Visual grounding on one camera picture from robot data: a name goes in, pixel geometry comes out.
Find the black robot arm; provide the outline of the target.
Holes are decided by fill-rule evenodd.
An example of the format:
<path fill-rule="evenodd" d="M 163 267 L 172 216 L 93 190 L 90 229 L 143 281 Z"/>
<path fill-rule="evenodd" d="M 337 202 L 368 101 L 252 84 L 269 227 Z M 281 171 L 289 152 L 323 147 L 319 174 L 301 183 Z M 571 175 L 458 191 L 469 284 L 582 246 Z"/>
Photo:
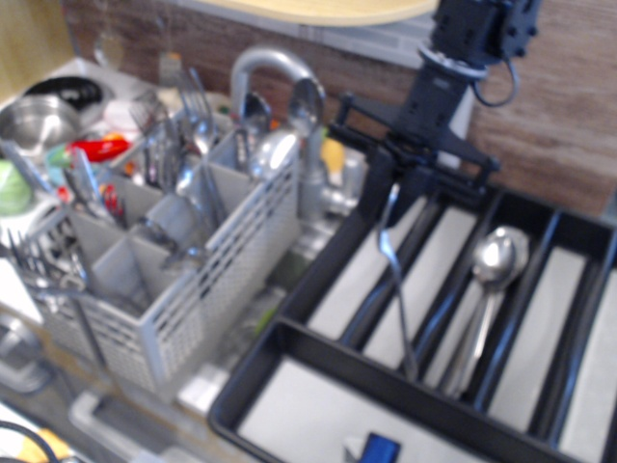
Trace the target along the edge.
<path fill-rule="evenodd" d="M 519 88 L 513 59 L 536 36 L 537 1 L 442 1 L 418 52 L 423 64 L 400 105 L 346 93 L 329 126 L 333 138 L 366 154 L 369 171 L 357 207 L 366 223 L 395 225 L 419 196 L 443 192 L 477 202 L 498 160 L 457 136 L 450 123 L 467 91 L 490 106 L 479 84 L 505 64 Z"/>

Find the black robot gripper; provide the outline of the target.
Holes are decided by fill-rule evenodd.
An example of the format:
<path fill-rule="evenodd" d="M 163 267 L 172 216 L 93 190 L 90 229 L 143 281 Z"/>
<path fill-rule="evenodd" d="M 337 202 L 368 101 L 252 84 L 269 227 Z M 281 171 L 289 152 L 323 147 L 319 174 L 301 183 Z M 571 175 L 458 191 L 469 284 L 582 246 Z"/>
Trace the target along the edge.
<path fill-rule="evenodd" d="M 394 226 L 428 191 L 440 190 L 461 203 L 481 201 L 499 162 L 456 136 L 449 124 L 468 87 L 485 75 L 478 68 L 425 64 L 399 106 L 351 93 L 339 97 L 329 131 L 368 156 L 359 200 L 359 214 L 367 224 L 378 221 L 394 183 L 399 185 L 392 209 Z M 459 157 L 461 167 L 441 165 L 440 150 Z"/>

